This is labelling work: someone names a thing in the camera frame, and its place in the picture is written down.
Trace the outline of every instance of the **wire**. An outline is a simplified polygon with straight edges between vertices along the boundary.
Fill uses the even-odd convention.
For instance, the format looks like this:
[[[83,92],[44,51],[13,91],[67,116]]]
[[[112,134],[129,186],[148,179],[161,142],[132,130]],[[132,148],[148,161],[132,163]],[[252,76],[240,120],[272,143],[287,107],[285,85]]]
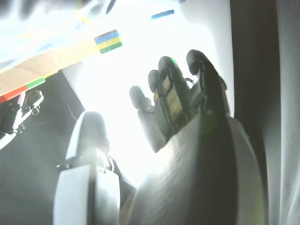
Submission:
[[[77,121],[76,117],[74,116],[74,114],[72,113],[71,109],[70,109],[70,106],[68,105],[67,101],[61,96],[60,94],[60,97],[61,99],[66,103],[67,105],[67,108],[69,109],[69,112],[71,113],[72,117]]]

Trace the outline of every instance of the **green stripe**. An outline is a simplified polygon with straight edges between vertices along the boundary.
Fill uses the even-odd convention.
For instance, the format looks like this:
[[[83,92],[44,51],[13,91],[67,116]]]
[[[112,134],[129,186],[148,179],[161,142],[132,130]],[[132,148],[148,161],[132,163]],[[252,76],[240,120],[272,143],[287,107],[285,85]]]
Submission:
[[[107,48],[101,49],[100,52],[101,52],[101,54],[103,54],[103,53],[109,52],[109,51],[111,51],[113,49],[119,48],[121,46],[123,46],[122,42],[118,42],[118,43],[116,43],[114,45],[111,45],[111,46],[109,46]]]
[[[39,79],[27,84],[26,87],[28,88],[28,90],[30,90],[30,89],[33,89],[33,88],[39,86],[40,84],[42,84],[44,82],[45,82],[45,78],[42,77],[42,78],[39,78]]]

